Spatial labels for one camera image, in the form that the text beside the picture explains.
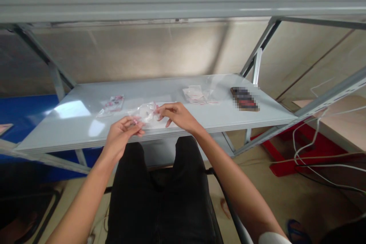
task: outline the blue surface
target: blue surface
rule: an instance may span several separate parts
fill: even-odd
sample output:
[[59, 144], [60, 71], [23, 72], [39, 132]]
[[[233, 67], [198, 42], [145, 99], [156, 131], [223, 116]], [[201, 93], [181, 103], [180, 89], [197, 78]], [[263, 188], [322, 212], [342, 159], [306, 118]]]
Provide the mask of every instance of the blue surface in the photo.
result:
[[[23, 141], [57, 104], [58, 99], [56, 95], [0, 98], [0, 124], [14, 124], [0, 138], [13, 143]], [[89, 167], [94, 165], [101, 150], [102, 148], [83, 149]], [[50, 154], [78, 163], [75, 151], [53, 152]], [[0, 154], [0, 163], [22, 161], [27, 160]], [[82, 173], [47, 165], [42, 165], [41, 167], [47, 170], [47, 176], [42, 179], [42, 182], [55, 182], [85, 176]]]

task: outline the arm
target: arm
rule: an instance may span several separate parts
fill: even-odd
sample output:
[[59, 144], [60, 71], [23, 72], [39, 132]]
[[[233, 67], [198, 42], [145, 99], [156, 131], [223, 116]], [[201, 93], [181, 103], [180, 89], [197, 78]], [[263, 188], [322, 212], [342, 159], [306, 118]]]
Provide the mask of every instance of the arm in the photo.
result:
[[140, 123], [129, 128], [132, 123], [133, 117], [124, 117], [111, 125], [102, 153], [47, 244], [86, 243], [114, 166], [123, 156], [130, 137], [145, 133]]
[[161, 119], [169, 117], [167, 127], [173, 121], [197, 140], [254, 243], [258, 243], [259, 236], [265, 232], [274, 232], [286, 237], [253, 183], [182, 103], [164, 104], [158, 111]]

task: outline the right hand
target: right hand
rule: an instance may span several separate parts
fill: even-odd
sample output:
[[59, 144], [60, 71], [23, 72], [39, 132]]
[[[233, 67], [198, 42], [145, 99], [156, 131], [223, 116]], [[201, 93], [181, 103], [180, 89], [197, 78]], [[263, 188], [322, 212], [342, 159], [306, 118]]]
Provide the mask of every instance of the right hand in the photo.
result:
[[181, 102], [164, 104], [158, 107], [157, 111], [160, 114], [159, 121], [164, 117], [169, 117], [165, 126], [166, 128], [169, 127], [171, 122], [174, 122], [178, 127], [186, 130], [190, 134], [203, 128]]

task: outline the black pants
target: black pants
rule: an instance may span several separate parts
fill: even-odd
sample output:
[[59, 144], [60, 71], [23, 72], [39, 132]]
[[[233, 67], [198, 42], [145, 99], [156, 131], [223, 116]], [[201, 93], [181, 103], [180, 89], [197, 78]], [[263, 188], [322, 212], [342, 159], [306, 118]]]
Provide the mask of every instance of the black pants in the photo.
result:
[[139, 143], [127, 144], [113, 182], [106, 243], [213, 243], [205, 166], [192, 136], [180, 137], [171, 177], [157, 191]]

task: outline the small plastic package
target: small plastic package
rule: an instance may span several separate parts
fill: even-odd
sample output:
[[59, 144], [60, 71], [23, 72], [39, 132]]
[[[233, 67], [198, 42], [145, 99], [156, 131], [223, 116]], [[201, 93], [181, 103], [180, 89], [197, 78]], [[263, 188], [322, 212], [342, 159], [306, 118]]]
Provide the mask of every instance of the small plastic package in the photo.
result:
[[187, 101], [196, 105], [218, 104], [219, 102], [213, 97], [213, 92], [213, 90], [202, 91], [200, 85], [191, 85], [183, 89]]
[[159, 114], [157, 113], [156, 110], [157, 110], [156, 103], [150, 102], [142, 104], [140, 107], [136, 109], [128, 110], [127, 113], [129, 116], [139, 117], [138, 121], [141, 121], [144, 124], [149, 124], [157, 121], [157, 119], [159, 118]]
[[97, 117], [111, 116], [115, 112], [122, 110], [124, 102], [123, 95], [112, 96], [109, 101], [104, 104], [103, 109], [97, 114]]

